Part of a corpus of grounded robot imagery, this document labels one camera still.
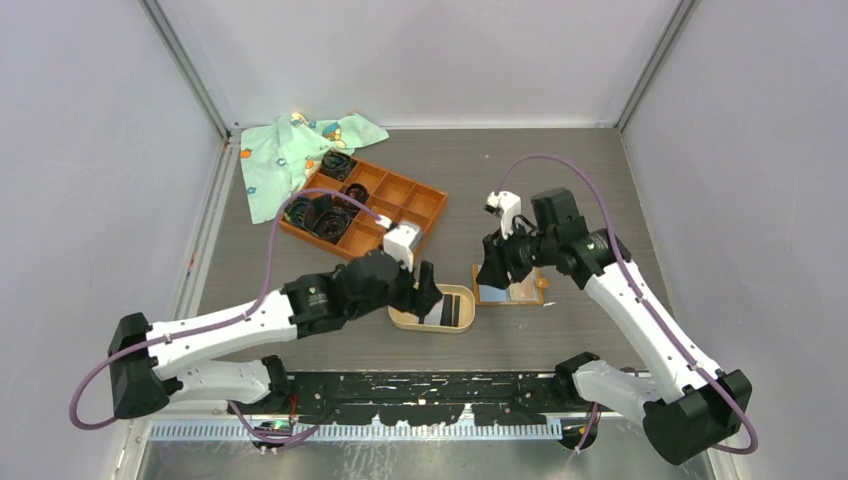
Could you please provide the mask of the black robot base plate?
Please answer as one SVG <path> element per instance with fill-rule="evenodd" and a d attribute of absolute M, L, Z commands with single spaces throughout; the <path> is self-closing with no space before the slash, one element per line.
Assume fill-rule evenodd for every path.
<path fill-rule="evenodd" d="M 500 372 L 294 372 L 281 392 L 245 415 L 295 414 L 304 423 L 361 426 L 452 425 L 465 408 L 476 426 L 540 425 L 547 416 L 587 413 L 590 404 L 567 394 L 552 373 Z"/>

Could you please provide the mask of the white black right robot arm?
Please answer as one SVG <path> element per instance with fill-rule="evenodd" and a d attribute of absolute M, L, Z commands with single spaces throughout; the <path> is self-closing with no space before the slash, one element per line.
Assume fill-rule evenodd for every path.
<path fill-rule="evenodd" d="M 485 209 L 498 218 L 499 227 L 483 240 L 477 284 L 505 289 L 535 268 L 555 268 L 613 319 L 649 372 L 638 378 L 596 354 L 581 353 L 555 368 L 558 403 L 571 411 L 590 403 L 622 415 L 640 425 L 654 450 L 672 465 L 721 448 L 748 426 L 749 379 L 740 370 L 725 371 L 682 331 L 612 224 L 589 231 L 565 188 L 533 196 L 531 206 L 534 221 L 523 216 L 518 195 L 488 195 Z"/>

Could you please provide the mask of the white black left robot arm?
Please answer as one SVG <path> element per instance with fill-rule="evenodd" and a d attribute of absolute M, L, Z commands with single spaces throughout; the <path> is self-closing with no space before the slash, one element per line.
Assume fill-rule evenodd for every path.
<path fill-rule="evenodd" d="M 387 306 L 426 316 L 441 301 L 430 262 L 414 273 L 375 249 L 331 272 L 303 275 L 254 303 L 169 322 L 127 315 L 107 351 L 113 416 L 134 419 L 194 400 L 232 400 L 245 413 L 280 412 L 292 388 L 278 358 L 237 364 L 223 356 L 336 331 Z"/>

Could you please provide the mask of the orange leather card holder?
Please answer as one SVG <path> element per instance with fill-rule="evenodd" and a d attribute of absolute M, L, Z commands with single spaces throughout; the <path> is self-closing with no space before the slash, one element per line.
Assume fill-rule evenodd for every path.
<path fill-rule="evenodd" d="M 473 294 L 478 306 L 545 304 L 544 291 L 549 287 L 549 282 L 539 268 L 535 268 L 521 283 L 511 284 L 504 290 L 478 284 L 476 277 L 479 270 L 478 264 L 472 265 Z"/>

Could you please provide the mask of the gold VIP credit card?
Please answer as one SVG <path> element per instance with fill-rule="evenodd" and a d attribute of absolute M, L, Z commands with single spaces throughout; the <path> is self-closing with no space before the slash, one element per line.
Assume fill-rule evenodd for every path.
<path fill-rule="evenodd" d="M 536 270 L 532 270 L 521 282 L 511 284 L 507 292 L 511 302 L 537 302 L 539 296 L 536 284 Z"/>

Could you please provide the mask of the cream oval plastic tray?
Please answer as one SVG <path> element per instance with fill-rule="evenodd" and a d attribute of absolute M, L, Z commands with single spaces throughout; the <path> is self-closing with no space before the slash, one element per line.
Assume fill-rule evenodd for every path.
<path fill-rule="evenodd" d="M 393 324 L 405 330 L 423 331 L 431 333 L 462 333 L 470 328 L 475 318 L 475 299 L 472 292 L 464 286 L 452 284 L 437 284 L 442 294 L 455 294 L 462 297 L 460 323 L 458 328 L 443 327 L 438 321 L 435 325 L 419 325 L 417 317 L 411 313 L 401 312 L 389 307 L 389 317 Z"/>

